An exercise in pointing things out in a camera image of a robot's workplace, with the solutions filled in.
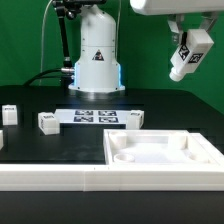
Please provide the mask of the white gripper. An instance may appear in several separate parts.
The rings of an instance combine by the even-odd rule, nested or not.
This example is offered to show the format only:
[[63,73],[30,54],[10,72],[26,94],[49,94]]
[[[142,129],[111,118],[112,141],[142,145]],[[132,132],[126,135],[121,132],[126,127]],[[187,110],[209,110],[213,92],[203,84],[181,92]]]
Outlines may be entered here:
[[218,12],[223,11],[224,0],[130,0],[135,13],[142,15],[168,15],[168,26],[172,33],[172,42],[180,45],[183,36],[182,23],[184,15],[180,13],[202,13],[202,22],[199,26],[209,33],[218,20]]

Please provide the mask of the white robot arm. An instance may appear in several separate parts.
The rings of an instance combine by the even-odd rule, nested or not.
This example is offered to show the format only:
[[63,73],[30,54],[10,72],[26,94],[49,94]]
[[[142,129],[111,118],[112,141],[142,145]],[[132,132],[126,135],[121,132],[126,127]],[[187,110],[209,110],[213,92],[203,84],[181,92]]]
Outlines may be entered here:
[[[125,89],[121,66],[115,59],[115,20],[98,8],[99,1],[81,3],[81,56],[74,65],[72,90],[82,93],[113,93]],[[170,78],[176,82],[196,70],[213,45],[209,25],[224,10],[224,0],[130,0],[135,13],[168,15],[171,30],[179,35],[179,46],[171,58]],[[198,29],[180,30],[186,13],[208,13]]]

